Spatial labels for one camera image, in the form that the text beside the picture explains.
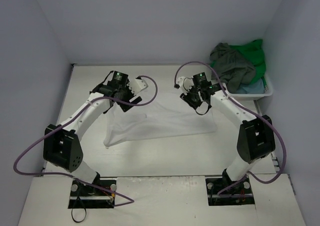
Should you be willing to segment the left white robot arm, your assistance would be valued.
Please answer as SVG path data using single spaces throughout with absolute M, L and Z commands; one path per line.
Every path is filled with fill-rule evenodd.
M 100 174 L 84 161 L 81 139 L 89 127 L 106 113 L 119 99 L 118 105 L 126 112 L 142 101 L 139 92 L 148 84 L 141 78 L 129 79 L 127 74 L 111 71 L 112 79 L 103 80 L 89 93 L 89 98 L 66 121 L 62 129 L 50 124 L 45 129 L 48 138 L 44 140 L 43 158 L 63 168 L 73 177 L 81 180 L 78 191 L 83 195 L 96 195 L 100 189 Z

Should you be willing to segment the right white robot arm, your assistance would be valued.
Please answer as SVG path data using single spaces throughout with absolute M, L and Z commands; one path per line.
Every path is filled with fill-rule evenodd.
M 227 192 L 238 188 L 239 180 L 250 171 L 261 159 L 275 150 L 273 130 L 265 124 L 271 119 L 264 115 L 258 118 L 243 109 L 242 104 L 235 105 L 232 97 L 227 97 L 220 84 L 208 81 L 204 73 L 191 78 L 176 79 L 176 88 L 181 89 L 180 98 L 194 110 L 202 103 L 208 109 L 214 108 L 221 112 L 239 130 L 236 151 L 232 164 L 222 173 L 221 185 Z

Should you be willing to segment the white t shirt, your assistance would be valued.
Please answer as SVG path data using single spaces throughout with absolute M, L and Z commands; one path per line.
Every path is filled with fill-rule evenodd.
M 212 133 L 217 130 L 211 112 L 198 115 L 175 92 L 159 92 L 153 102 L 123 112 L 113 106 L 106 113 L 105 147 L 146 139 Z

